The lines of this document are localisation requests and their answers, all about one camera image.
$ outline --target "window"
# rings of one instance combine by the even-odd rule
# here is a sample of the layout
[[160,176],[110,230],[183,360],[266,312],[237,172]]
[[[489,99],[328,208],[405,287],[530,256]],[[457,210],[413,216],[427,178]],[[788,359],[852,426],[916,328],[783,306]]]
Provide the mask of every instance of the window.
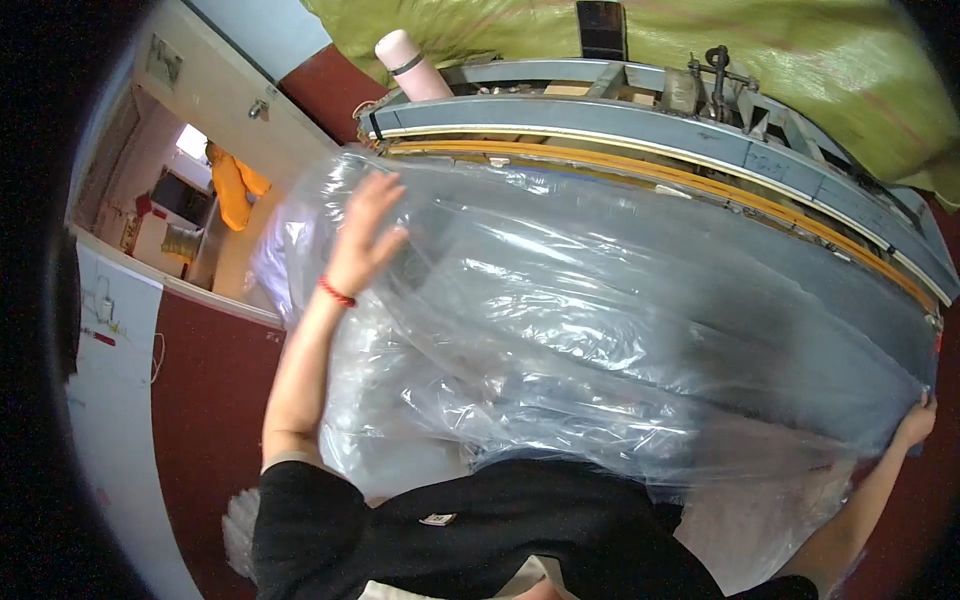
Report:
[[194,126],[187,125],[183,129],[183,133],[180,134],[180,139],[177,140],[177,147],[197,160],[203,160],[204,150],[206,148],[206,135],[200,133]]

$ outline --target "yellow strip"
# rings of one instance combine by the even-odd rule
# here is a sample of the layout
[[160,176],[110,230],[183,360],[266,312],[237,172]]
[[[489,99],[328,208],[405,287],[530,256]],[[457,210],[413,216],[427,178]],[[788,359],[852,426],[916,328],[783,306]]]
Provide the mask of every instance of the yellow strip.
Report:
[[595,165],[608,169],[617,169],[629,173],[636,173],[647,177],[654,177],[660,180],[673,181],[683,185],[689,185],[712,194],[729,198],[750,208],[754,208],[765,214],[777,217],[782,221],[795,225],[817,235],[837,248],[842,249],[851,256],[855,257],[861,263],[879,271],[889,279],[897,283],[910,296],[914,297],[927,311],[936,310],[936,302],[928,296],[917,284],[907,278],[904,274],[897,271],[887,263],[883,262],[867,250],[834,231],[833,229],[810,219],[792,208],[761,198],[756,194],[751,194],[732,185],[714,181],[692,173],[685,173],[671,167],[665,167],[634,158],[624,156],[608,155],[594,152],[591,150],[579,150],[576,148],[562,148],[557,146],[543,146],[541,144],[523,144],[519,142],[502,142],[490,140],[438,140],[421,142],[395,142],[390,144],[387,149],[389,155],[404,155],[418,152],[475,152],[490,153],[497,155],[520,155],[534,156],[541,158],[553,158],[556,160],[569,160],[587,165]]

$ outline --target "black cloth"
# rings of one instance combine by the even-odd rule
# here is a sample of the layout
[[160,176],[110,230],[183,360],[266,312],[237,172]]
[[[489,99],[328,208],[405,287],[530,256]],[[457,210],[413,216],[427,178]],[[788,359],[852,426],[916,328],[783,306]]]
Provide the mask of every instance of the black cloth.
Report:
[[[456,514],[446,526],[420,519]],[[495,596],[531,555],[581,598],[722,598],[663,531],[642,484],[583,463],[509,460],[375,509],[347,481],[287,461],[260,476],[253,569],[262,600],[356,598],[369,580],[435,598]],[[734,596],[817,599],[804,577]]]

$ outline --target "red wall panel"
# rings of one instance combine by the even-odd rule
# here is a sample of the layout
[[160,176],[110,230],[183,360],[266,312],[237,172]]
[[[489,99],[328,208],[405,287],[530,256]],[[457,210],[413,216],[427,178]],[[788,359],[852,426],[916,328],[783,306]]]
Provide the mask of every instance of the red wall panel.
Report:
[[156,332],[166,354],[151,390],[154,450],[174,537],[204,598],[253,599],[253,584],[227,565],[220,518],[231,496],[257,485],[285,332],[169,290]]

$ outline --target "metal bracket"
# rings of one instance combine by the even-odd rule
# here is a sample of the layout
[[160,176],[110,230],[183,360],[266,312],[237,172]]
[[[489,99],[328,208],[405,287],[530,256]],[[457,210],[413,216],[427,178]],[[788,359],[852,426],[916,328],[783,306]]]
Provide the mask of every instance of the metal bracket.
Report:
[[615,100],[620,94],[620,88],[627,81],[626,70],[622,62],[611,62],[603,73],[587,90],[588,98],[607,98]]

